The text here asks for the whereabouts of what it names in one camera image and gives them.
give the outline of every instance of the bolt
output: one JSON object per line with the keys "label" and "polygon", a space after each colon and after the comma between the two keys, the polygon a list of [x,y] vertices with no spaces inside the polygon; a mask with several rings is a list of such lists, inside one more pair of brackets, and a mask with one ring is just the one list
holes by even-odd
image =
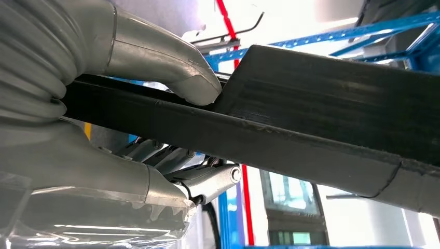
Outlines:
{"label": "bolt", "polygon": [[105,152],[107,152],[107,153],[112,153],[112,151],[111,150],[109,150],[109,149],[107,149],[107,148],[104,148],[104,147],[98,147],[100,150],[102,150],[102,151],[105,151]]}
{"label": "bolt", "polygon": [[126,155],[121,155],[120,156],[121,158],[124,158],[124,159],[126,159],[126,160],[133,160],[133,158],[131,158],[131,157],[127,157]]}
{"label": "bolt", "polygon": [[235,168],[231,172],[232,180],[238,182],[241,179],[241,171],[238,168]]}

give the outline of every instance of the clear plastic sheet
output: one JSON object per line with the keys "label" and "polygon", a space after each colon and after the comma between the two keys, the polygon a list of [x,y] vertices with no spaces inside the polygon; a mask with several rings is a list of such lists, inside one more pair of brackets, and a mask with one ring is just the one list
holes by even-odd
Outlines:
{"label": "clear plastic sheet", "polygon": [[163,248],[196,212],[189,200],[29,183],[0,172],[0,248]]}

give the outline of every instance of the metal rod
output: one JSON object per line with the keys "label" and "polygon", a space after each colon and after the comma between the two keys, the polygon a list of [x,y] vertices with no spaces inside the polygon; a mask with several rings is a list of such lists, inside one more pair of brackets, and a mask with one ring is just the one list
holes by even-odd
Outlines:
{"label": "metal rod", "polygon": [[[262,12],[262,13],[260,14],[260,16],[258,17],[257,22],[256,22],[251,28],[249,28],[249,29],[245,29],[245,30],[240,30],[240,31],[238,31],[238,32],[235,32],[235,34],[238,35],[238,34],[242,34],[242,33],[246,33],[246,32],[249,32],[249,31],[254,30],[254,29],[260,24],[260,22],[261,22],[263,16],[264,16],[264,12]],[[196,43],[207,42],[208,40],[215,40],[215,39],[219,39],[219,38],[220,38],[220,39],[222,39],[222,38],[224,39],[226,36],[229,36],[229,34],[224,34],[224,35],[214,36],[214,37],[205,38],[205,39],[200,39],[200,40],[192,41],[191,43],[192,43],[192,44],[196,44]]]}
{"label": "metal rod", "polygon": [[388,38],[388,37],[393,36],[393,35],[395,35],[395,34],[397,34],[397,33],[400,33],[400,32],[399,32],[399,31],[396,31],[396,32],[388,33],[388,34],[374,35],[374,36],[372,36],[372,37],[370,37],[370,38],[368,38],[368,39],[366,39],[366,40],[363,40],[363,41],[360,41],[360,42],[355,43],[355,44],[353,44],[353,45],[350,45],[350,46],[348,46],[348,47],[346,47],[346,48],[343,48],[343,49],[341,49],[341,50],[338,50],[338,51],[336,51],[336,52],[333,52],[333,53],[331,53],[331,54],[329,54],[329,55],[330,55],[330,56],[338,57],[338,56],[341,56],[341,55],[343,55],[343,54],[345,54],[345,53],[348,53],[348,52],[350,52],[350,51],[356,50],[356,49],[358,49],[358,48],[362,48],[362,47],[365,47],[365,46],[367,46],[367,45],[370,45],[370,44],[376,43],[376,42],[380,41],[381,39]]}

